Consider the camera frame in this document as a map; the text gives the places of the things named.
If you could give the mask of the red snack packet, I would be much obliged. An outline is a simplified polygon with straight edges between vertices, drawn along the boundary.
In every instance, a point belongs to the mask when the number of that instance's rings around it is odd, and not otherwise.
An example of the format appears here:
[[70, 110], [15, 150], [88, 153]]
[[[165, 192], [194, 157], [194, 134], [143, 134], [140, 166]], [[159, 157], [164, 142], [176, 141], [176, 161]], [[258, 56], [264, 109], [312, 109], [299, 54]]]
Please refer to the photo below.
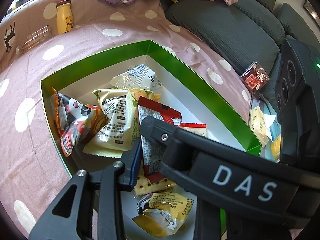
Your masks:
[[164, 178], [159, 173], [160, 162], [174, 127], [182, 122], [182, 115], [169, 106], [142, 96], [138, 100], [138, 115], [144, 176], [155, 183]]

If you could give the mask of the yellow brown wrapper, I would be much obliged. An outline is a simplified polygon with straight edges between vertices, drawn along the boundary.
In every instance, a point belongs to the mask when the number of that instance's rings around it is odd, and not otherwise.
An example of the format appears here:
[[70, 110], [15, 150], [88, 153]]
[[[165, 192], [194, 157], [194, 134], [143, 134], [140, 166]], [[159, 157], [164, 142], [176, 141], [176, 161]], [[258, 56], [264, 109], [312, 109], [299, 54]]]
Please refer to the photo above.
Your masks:
[[147, 212], [166, 212], [173, 219], [185, 223], [193, 207], [194, 200], [177, 192], [149, 193], [137, 203], [138, 215]]

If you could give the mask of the pale green snack bag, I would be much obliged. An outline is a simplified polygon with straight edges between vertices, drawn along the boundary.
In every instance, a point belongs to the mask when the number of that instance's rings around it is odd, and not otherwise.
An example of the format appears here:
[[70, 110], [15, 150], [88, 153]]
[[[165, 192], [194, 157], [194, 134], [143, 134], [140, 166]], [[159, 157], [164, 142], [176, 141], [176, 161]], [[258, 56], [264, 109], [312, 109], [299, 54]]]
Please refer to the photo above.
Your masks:
[[93, 94], [107, 117], [107, 123], [85, 145], [83, 152], [100, 157], [120, 158], [140, 136], [137, 107], [139, 98], [159, 101], [161, 95], [137, 88], [96, 89]]

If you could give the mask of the orange snack bag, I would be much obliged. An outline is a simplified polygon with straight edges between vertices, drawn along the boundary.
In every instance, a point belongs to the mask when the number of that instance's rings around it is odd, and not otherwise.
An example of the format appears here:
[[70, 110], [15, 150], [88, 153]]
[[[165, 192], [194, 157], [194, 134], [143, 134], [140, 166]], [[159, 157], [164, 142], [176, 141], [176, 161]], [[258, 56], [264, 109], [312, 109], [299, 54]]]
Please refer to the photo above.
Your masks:
[[102, 109], [62, 94], [52, 88], [54, 95], [54, 118], [65, 157], [71, 155], [78, 143], [87, 135], [96, 135], [107, 124]]

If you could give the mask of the white red-edged snack packet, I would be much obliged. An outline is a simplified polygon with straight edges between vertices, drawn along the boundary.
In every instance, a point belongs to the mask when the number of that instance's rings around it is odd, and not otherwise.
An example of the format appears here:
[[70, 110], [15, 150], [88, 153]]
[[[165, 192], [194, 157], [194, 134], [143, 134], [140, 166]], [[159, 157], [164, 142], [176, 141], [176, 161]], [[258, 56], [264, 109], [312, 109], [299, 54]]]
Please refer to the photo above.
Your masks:
[[196, 123], [181, 123], [180, 128], [186, 131], [195, 133], [197, 135], [207, 137], [207, 125], [206, 124], [196, 124]]

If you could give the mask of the silver white snack bag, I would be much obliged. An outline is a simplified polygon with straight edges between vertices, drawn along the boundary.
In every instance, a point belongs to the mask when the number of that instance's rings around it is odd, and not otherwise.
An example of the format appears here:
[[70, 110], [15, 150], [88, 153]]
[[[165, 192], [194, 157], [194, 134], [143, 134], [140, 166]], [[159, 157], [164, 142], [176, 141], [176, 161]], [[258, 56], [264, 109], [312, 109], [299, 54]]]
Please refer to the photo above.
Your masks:
[[126, 72], [113, 77], [110, 85], [118, 89], [143, 89], [151, 91], [162, 87], [162, 83], [156, 73], [145, 64], [134, 66]]

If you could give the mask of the cracker pack green label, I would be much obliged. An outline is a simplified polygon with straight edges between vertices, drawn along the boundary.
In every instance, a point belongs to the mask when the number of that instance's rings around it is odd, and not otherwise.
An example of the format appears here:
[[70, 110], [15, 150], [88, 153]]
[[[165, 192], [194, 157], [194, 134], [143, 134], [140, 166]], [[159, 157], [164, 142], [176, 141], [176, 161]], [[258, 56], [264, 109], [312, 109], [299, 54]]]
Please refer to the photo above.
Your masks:
[[162, 180], [152, 183], [148, 178], [144, 176], [143, 167], [140, 167], [137, 183], [133, 188], [136, 196], [142, 196], [149, 193], [162, 191], [168, 188], [176, 186], [176, 183], [170, 179], [163, 178]]

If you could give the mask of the orange-yellow bread packet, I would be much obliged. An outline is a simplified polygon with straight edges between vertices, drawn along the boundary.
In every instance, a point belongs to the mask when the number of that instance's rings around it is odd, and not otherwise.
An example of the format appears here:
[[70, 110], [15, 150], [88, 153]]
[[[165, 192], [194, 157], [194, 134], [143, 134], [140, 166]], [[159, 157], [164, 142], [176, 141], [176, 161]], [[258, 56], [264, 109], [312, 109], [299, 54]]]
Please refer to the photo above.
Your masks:
[[150, 236], [156, 238], [168, 237], [185, 230], [185, 225], [181, 220], [173, 219], [166, 212], [147, 212], [132, 220]]

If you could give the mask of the small red candy packet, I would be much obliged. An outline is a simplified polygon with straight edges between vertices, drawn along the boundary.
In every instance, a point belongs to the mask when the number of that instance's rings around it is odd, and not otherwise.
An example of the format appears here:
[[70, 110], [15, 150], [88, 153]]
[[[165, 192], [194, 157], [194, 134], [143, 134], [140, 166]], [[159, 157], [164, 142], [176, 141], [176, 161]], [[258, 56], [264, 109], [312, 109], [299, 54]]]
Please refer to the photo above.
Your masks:
[[253, 61], [240, 77], [251, 94], [258, 92], [270, 79], [257, 61]]

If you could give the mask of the papers beside sofa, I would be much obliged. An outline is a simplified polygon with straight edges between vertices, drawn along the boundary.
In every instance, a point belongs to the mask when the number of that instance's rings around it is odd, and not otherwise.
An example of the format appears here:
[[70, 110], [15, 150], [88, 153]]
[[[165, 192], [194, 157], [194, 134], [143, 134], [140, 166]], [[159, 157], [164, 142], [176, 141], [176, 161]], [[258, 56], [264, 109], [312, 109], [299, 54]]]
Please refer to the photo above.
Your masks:
[[271, 104], [258, 94], [252, 96], [249, 126], [261, 143], [260, 156], [280, 162], [281, 125]]

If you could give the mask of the dark grey sofa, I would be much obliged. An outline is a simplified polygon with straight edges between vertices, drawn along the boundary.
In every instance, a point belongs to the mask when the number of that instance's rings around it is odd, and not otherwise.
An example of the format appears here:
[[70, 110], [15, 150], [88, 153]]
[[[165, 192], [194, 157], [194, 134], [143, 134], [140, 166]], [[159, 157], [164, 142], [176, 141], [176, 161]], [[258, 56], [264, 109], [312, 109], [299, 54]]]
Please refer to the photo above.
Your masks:
[[171, 23], [199, 37], [238, 75], [259, 62], [270, 77], [260, 93], [272, 107], [284, 40], [294, 38], [319, 48], [316, 34], [289, 3], [276, 9], [276, 0], [238, 0], [230, 6], [224, 0], [160, 1]]

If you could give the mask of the green white cardboard box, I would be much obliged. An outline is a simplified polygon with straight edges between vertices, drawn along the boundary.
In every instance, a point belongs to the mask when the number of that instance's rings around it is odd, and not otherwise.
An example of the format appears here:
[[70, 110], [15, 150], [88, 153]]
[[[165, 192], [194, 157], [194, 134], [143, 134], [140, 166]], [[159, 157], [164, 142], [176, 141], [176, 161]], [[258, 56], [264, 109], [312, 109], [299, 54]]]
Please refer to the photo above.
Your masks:
[[159, 168], [174, 129], [205, 124], [206, 142], [259, 155], [261, 144], [242, 117], [202, 77], [151, 41], [108, 49], [41, 81], [47, 124], [71, 180], [30, 239], [192, 239], [197, 197], [177, 183], [159, 190], [138, 214], [137, 191], [169, 182]]

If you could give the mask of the clear plastic bottle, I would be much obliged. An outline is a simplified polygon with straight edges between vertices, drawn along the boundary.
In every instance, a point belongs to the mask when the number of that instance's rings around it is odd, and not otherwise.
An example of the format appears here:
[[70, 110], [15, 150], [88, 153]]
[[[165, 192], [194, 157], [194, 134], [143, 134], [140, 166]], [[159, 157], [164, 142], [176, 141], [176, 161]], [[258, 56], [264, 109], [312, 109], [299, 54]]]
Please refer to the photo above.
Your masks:
[[46, 25], [38, 31], [28, 35], [24, 44], [16, 48], [16, 54], [22, 55], [50, 38], [52, 38], [52, 32], [50, 27]]

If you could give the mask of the yellow bear bottle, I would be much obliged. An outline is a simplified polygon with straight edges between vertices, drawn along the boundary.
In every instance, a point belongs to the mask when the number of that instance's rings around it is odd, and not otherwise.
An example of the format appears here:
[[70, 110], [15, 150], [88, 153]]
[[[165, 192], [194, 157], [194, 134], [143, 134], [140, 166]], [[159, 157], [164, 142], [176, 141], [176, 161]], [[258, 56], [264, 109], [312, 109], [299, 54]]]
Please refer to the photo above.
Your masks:
[[63, 34], [73, 29], [73, 15], [70, 0], [58, 0], [56, 5], [56, 26], [57, 33]]

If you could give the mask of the brown polka dot bolster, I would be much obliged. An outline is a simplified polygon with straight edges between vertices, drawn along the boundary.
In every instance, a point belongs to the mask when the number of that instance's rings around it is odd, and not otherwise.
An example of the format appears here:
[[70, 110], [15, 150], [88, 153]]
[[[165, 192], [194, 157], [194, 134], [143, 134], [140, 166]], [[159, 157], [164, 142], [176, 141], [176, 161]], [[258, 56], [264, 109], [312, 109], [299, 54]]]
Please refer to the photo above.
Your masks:
[[[99, 0], [70, 0], [74, 25], [96, 22], [103, 5]], [[27, 37], [48, 26], [52, 37], [58, 34], [56, 25], [57, 0], [31, 0], [5, 16], [1, 21], [1, 70], [18, 56]]]

